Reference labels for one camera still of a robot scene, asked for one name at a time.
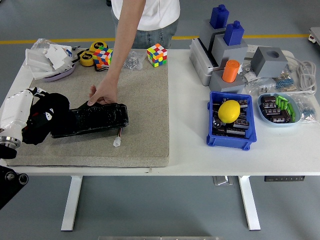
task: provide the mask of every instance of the gray block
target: gray block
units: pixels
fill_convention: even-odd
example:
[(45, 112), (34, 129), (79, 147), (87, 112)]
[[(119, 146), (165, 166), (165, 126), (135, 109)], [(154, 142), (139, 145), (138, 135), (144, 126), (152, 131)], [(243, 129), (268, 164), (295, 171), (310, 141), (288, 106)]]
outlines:
[(237, 74), (233, 82), (225, 82), (222, 79), (223, 74), (224, 70), (212, 72), (209, 83), (210, 91), (241, 94), (245, 87), (245, 83), (242, 81), (241, 76)]
[(251, 60), (251, 67), (258, 78), (277, 78), (288, 64), (279, 47), (259, 46)]
[(239, 45), (228, 46), (224, 40), (224, 34), (216, 35), (212, 46), (212, 55), (216, 63), (224, 68), (227, 61), (237, 60), (240, 64), (244, 62), (248, 45), (242, 39)]
[(214, 29), (210, 24), (210, 19), (205, 19), (202, 21), (199, 38), (208, 52), (211, 53), (215, 36), (218, 34), (224, 34), (225, 32), (225, 27)]

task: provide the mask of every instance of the gray plastic holder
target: gray plastic holder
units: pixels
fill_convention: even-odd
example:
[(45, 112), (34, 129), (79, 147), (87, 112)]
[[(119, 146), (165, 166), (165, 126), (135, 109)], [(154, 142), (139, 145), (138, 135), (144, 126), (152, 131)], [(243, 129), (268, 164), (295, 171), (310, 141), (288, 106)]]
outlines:
[(198, 38), (192, 39), (190, 46), (190, 60), (202, 84), (204, 86), (208, 86), (214, 66), (210, 62)]
[(241, 76), (237, 74), (233, 82), (225, 82), (222, 79), (223, 74), (224, 70), (214, 71), (212, 73), (209, 83), (210, 91), (241, 94), (245, 87), (245, 83), (242, 81)]
[(279, 47), (259, 46), (251, 60), (251, 67), (258, 78), (277, 78), (288, 64)]
[(224, 40), (224, 34), (218, 34), (214, 37), (211, 53), (216, 63), (224, 68), (229, 60), (237, 60), (242, 64), (246, 57), (247, 50), (248, 45), (243, 39), (239, 45), (228, 46)]
[(211, 53), (212, 47), (214, 45), (215, 36), (218, 34), (224, 34), (226, 32), (226, 28), (217, 28), (215, 29), (210, 24), (210, 19), (205, 19), (202, 21), (201, 30), (199, 38), (203, 43), (206, 50)]

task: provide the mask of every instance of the table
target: table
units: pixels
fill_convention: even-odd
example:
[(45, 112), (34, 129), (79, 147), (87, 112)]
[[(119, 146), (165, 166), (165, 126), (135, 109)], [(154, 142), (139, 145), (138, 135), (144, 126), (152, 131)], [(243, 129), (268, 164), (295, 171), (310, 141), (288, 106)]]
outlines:
[[(168, 50), (169, 163), (159, 168), (90, 167), (13, 167), (29, 175), (72, 176), (62, 231), (73, 229), (83, 176), (238, 176), (250, 230), (260, 230), (260, 223), (249, 176), (319, 176), (320, 157), (315, 144), (320, 139), (320, 124), (297, 123), (275, 128), (265, 123), (257, 106), (254, 123), (257, 142), (249, 151), (228, 147), (209, 147), (210, 89), (203, 86), (190, 59), (188, 49)], [(21, 67), (8, 97), (27, 89), (31, 72)], [(320, 106), (311, 97), (316, 112)], [(1, 159), (0, 164), (6, 167)]]

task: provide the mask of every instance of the hand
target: hand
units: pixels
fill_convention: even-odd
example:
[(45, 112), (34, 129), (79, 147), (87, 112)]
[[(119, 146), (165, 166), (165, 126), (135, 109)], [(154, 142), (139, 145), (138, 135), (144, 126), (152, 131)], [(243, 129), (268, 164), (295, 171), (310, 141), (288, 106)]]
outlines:
[(117, 102), (118, 81), (110, 81), (108, 75), (102, 80), (98, 88), (95, 85), (90, 87), (88, 106), (96, 102), (99, 104), (111, 104)]

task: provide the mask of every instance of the yellow tape measure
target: yellow tape measure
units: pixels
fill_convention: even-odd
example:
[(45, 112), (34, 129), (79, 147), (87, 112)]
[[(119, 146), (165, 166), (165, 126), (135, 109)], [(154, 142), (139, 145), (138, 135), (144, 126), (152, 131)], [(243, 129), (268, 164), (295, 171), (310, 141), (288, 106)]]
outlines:
[(107, 48), (108, 45), (104, 41), (95, 41), (94, 43), (92, 43), (89, 50), (84, 51), (80, 55), (80, 64), (86, 67), (95, 65), (94, 53), (100, 47)]
[(95, 64), (94, 54), (91, 51), (84, 51), (80, 55), (80, 64), (86, 67), (91, 67)]
[(100, 47), (107, 48), (108, 44), (106, 44), (104, 41), (95, 41), (94, 43), (91, 44), (89, 51), (95, 52)]

